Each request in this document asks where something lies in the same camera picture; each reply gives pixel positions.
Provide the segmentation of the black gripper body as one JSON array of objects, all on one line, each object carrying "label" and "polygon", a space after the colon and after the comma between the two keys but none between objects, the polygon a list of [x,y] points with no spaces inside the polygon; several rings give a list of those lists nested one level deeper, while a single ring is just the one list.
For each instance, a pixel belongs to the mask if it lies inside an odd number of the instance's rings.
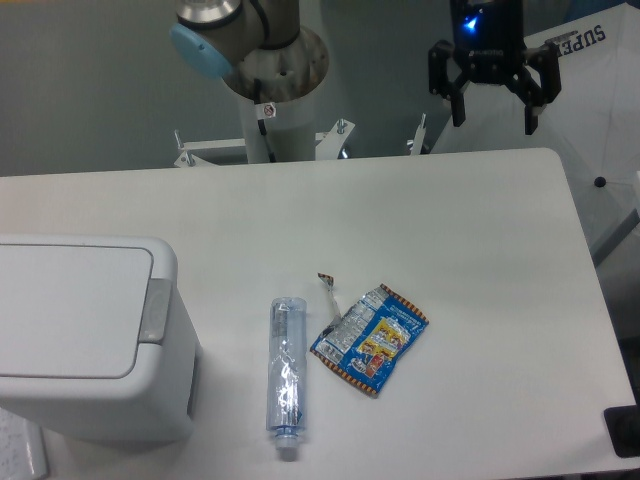
[{"label": "black gripper body", "polygon": [[450,1],[454,59],[473,83],[506,85],[524,65],[521,1]]}]

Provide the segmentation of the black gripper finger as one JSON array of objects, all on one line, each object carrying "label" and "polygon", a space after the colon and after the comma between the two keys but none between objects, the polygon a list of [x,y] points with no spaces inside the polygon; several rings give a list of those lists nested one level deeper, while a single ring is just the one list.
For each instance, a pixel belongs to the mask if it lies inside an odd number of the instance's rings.
[{"label": "black gripper finger", "polygon": [[524,132],[532,135],[538,127],[538,116],[562,89],[559,47],[545,42],[538,48],[523,50],[517,59],[519,64],[506,85],[523,102]]},{"label": "black gripper finger", "polygon": [[[448,62],[460,68],[455,80],[448,75]],[[463,87],[471,80],[472,51],[462,50],[454,44],[440,40],[428,53],[429,90],[450,102],[452,123],[460,127],[466,120]]]}]

